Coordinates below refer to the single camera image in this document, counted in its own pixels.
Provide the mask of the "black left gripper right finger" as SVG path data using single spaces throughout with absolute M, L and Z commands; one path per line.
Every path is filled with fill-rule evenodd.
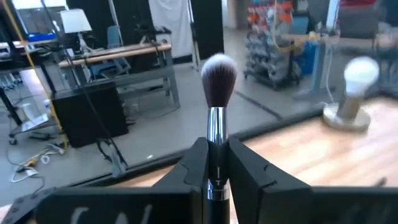
M 234 138 L 228 168 L 239 224 L 310 223 L 311 186 Z

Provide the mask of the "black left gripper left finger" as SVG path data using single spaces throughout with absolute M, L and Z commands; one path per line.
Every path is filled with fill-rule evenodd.
M 208 141 L 198 138 L 172 170 L 153 185 L 161 189 L 189 187 L 193 190 L 189 201 L 173 196 L 163 205 L 159 224 L 205 224 L 207 167 Z

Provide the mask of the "large fluffy powder makeup brush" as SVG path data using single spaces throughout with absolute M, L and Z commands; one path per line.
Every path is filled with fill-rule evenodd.
M 227 106 L 237 74 L 236 63 L 225 54 L 211 56 L 201 70 L 208 105 L 206 224 L 230 224 Z

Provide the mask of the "black floor box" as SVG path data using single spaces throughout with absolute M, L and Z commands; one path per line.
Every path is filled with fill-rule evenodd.
M 89 83 L 84 88 L 59 91 L 54 94 L 52 103 L 74 148 L 129 132 L 114 82 Z

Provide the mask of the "storage shelf with bins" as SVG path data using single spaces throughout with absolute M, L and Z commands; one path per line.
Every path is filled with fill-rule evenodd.
M 282 37 L 290 32 L 293 11 L 293 0 L 249 0 L 245 78 L 252 76 L 273 90 L 300 83 L 294 62 L 300 47 Z

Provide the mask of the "wooden top workbench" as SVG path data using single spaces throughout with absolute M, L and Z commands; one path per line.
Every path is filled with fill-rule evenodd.
M 164 84 L 158 89 L 158 91 L 170 93 L 175 107 L 180 108 L 180 99 L 178 95 L 177 81 L 175 79 L 171 44 L 134 44 L 116 47 L 113 49 L 99 50 L 89 53 L 81 58 L 73 58 L 71 62 L 63 60 L 58 65 L 60 68 L 72 68 L 74 65 L 83 67 L 105 60 L 116 60 L 152 53 L 158 54 L 160 62 L 160 67 L 158 69 L 148 70 L 132 75 L 121 75 L 115 78 L 110 78 L 109 81 L 115 82 L 117 86 L 125 86 L 149 82 L 156 79 L 163 79 Z

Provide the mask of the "black partition panel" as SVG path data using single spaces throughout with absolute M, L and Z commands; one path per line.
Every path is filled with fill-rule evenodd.
M 224 52 L 221 0 L 190 0 L 201 60 Z
M 113 0 L 118 24 L 125 45 L 136 44 L 141 39 L 138 26 L 153 25 L 149 0 Z M 108 0 L 67 0 L 70 9 L 84 10 L 96 42 L 107 46 L 107 29 L 114 25 Z

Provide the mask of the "white hanging cloth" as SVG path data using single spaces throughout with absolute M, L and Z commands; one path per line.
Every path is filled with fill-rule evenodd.
M 192 55 L 193 40 L 188 15 L 188 0 L 149 0 L 153 25 L 171 33 L 172 57 Z

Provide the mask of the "white bulb on metal base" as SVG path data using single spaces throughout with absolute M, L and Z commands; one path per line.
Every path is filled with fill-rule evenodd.
M 343 75 L 344 95 L 340 102 L 330 103 L 324 107 L 323 121 L 334 129 L 367 131 L 371 117 L 361 105 L 366 91 L 379 78 L 379 65 L 371 57 L 356 57 L 346 64 Z

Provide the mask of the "blue chair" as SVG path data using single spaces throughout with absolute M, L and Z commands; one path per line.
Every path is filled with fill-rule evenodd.
M 108 40 L 108 49 L 113 49 L 123 46 L 118 26 L 108 27 L 107 40 Z M 102 61 L 102 63 L 97 63 L 90 67 L 91 74 L 89 81 L 91 82 L 103 78 L 124 75 L 127 74 L 130 69 L 131 67 L 124 57 L 112 60 L 105 60 Z

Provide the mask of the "white table lamp shade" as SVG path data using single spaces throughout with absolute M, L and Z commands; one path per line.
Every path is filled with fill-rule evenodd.
M 63 29 L 66 34 L 91 31 L 91 25 L 82 9 L 60 11 Z

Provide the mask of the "black equipment cart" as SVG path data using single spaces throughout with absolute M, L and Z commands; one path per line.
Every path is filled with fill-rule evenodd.
M 45 81 L 50 88 L 49 91 L 45 90 L 45 92 L 51 100 L 57 91 L 55 90 L 53 81 L 44 65 L 44 62 L 46 61 L 45 57 L 50 55 L 49 50 L 47 52 L 45 51 L 46 49 L 44 47 L 39 47 L 38 49 L 26 49 L 22 42 L 19 42 L 18 44 L 15 44 L 13 41 L 8 43 L 0 42 L 0 75 L 40 68 Z M 9 144 L 16 145 L 18 143 L 16 135 L 27 132 L 27 130 L 22 130 L 22 120 L 17 114 L 16 107 L 12 104 L 9 97 L 6 95 L 4 88 L 1 86 L 0 99 L 8 110 L 9 116 L 17 124 L 17 127 L 9 133 Z

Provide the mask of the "black aluminium table frame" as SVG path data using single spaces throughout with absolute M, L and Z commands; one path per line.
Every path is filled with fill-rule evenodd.
M 230 134 L 230 136 L 237 138 L 240 141 L 247 141 L 260 135 L 268 134 L 282 128 L 297 124 L 299 122 L 306 121 L 308 119 L 318 118 L 321 115 L 321 106 L 317 106 L 310 111 L 305 111 L 303 113 L 294 114 L 284 118 L 277 118 L 276 121 L 260 124 L 253 128 Z M 127 168 L 127 171 L 120 177 L 113 177 L 112 173 L 108 173 L 91 179 L 82 180 L 74 184 L 70 184 L 68 185 L 68 187 L 106 187 L 114 184 L 119 184 L 129 179 L 140 177 L 142 175 L 174 165 L 185 155 L 188 150 L 189 148 L 182 149 L 175 153 L 162 156 L 158 159 L 150 160 L 149 162 L 143 162 L 136 166 L 130 166 Z

